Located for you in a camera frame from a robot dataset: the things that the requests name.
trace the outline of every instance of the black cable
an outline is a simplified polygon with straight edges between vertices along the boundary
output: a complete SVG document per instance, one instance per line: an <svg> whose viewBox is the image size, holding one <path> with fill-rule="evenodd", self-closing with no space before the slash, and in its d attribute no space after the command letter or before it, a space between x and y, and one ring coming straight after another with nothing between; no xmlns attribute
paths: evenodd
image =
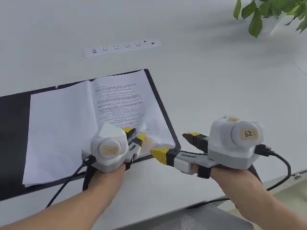
<svg viewBox="0 0 307 230"><path fill-rule="evenodd" d="M81 165L74 173L73 175L71 175L66 181L65 183L62 185L62 187L57 191L57 193L52 197L52 199L50 200L50 202L48 203L48 205L46 206L46 208L50 207L53 203L53 201L57 198L57 196L60 194L60 192L62 192L62 190L64 189L64 187L68 184L69 181L71 181L73 179L73 177L75 175L78 174L78 172L84 167L85 165Z"/></svg>
<svg viewBox="0 0 307 230"><path fill-rule="evenodd" d="M50 200L50 202L48 203L48 205L46 206L46 208L50 207L53 203L53 201L58 197L58 195L60 194L60 192L62 192L62 190L64 189L64 187L78 174L78 172L85 166L89 166L92 165L94 162L96 161L96 157L94 157L93 155L90 155L87 158L84 158L84 160L82 161L81 166L73 173L73 175L71 175L69 178L67 178L67 180L65 181L65 183L61 186L61 188L57 191L57 193L52 197L52 199Z"/></svg>
<svg viewBox="0 0 307 230"><path fill-rule="evenodd" d="M292 172L291 172L291 165L289 164L289 162L285 158L283 158L282 156L280 156L279 154L277 154L277 153L275 153L274 151L271 151L271 150L268 150L267 155L277 157L283 163L285 163L285 165L287 166L287 175L281 181L277 182L276 184L274 184L273 186L271 186L267 189L267 191L270 191L270 190L282 185L287 180L289 180ZM218 199L214 199L214 200L210 200L210 201L201 202L201 203L193 205L189 208L196 208L196 207L200 207L200 206L203 206L203 205L208 205L208 204L212 204L212 203L215 203L215 202L226 201L226 200L229 200L229 198L218 198Z"/></svg>
<svg viewBox="0 0 307 230"><path fill-rule="evenodd" d="M288 161L286 161L285 158L283 158L282 156L278 155L277 153L270 151L270 156L274 156L277 157L278 159L280 159L283 163L285 163L285 165L287 166L287 175L285 178L283 178L280 182L274 184L273 186L269 187L267 190L270 191L278 186L280 186L281 184L285 183L290 177L291 177L291 165L289 164Z"/></svg>

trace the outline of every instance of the electrical socket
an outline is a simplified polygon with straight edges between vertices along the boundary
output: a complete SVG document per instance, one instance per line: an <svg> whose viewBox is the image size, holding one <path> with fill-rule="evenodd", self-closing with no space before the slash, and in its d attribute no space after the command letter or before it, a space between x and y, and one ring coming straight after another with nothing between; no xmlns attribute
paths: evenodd
<svg viewBox="0 0 307 230"><path fill-rule="evenodd" d="M85 48L83 49L83 54L85 58L90 58L101 55L116 54L126 51L141 50L159 46L161 46L161 42L157 39L144 39L133 42L125 42L123 44Z"/></svg>

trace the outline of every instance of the binder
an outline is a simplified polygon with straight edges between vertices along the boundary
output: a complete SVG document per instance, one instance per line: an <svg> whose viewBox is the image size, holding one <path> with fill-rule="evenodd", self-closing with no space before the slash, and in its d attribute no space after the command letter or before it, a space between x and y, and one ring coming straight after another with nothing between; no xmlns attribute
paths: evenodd
<svg viewBox="0 0 307 230"><path fill-rule="evenodd" d="M180 149L180 143L163 106L159 93L154 85L154 81L150 75L150 72L148 69L144 69L144 71L154 96L158 102L158 105L162 111L168 129L170 130L170 133L176 144L175 149ZM65 181L66 178L47 184L34 185L27 188L22 184L27 151L30 100L32 94L63 89L77 83L80 83L80 81L60 85L58 87L48 87L0 97L0 201L62 184ZM150 158L152 158L151 155L145 156L137 159L134 163L145 161ZM84 174L84 172L80 173L74 179L76 180L83 178Z"/></svg>

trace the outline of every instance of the white tabletop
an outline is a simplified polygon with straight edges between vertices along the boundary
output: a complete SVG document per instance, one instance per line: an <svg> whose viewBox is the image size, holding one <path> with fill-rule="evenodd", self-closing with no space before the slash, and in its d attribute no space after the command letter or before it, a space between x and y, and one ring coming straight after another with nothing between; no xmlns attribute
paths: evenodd
<svg viewBox="0 0 307 230"><path fill-rule="evenodd" d="M293 172L307 168L306 35L283 25L254 39L228 0L11 0L0 2L0 95L149 69L182 148L184 132L208 134L235 115L259 121L265 143ZM96 45L157 38L160 48L83 59ZM260 158L263 181L286 174ZM68 184L57 201L81 191ZM0 202L0 225L42 210L59 186ZM212 180L155 160L137 163L94 229L115 229L223 195Z"/></svg>

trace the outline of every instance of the paper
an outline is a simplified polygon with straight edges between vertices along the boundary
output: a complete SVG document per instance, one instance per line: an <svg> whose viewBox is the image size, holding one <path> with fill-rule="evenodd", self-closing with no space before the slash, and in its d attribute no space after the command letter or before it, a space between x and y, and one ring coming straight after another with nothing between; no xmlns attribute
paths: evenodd
<svg viewBox="0 0 307 230"><path fill-rule="evenodd" d="M72 175L81 165L81 148L97 131L91 84L31 96L23 184L40 184Z"/></svg>
<svg viewBox="0 0 307 230"><path fill-rule="evenodd" d="M31 96L23 184L72 175L82 163L85 143L104 122L145 132L150 147L175 147L143 70L85 81Z"/></svg>
<svg viewBox="0 0 307 230"><path fill-rule="evenodd" d="M175 147L145 72L108 76L92 82L97 125L135 127L153 139L154 146Z"/></svg>

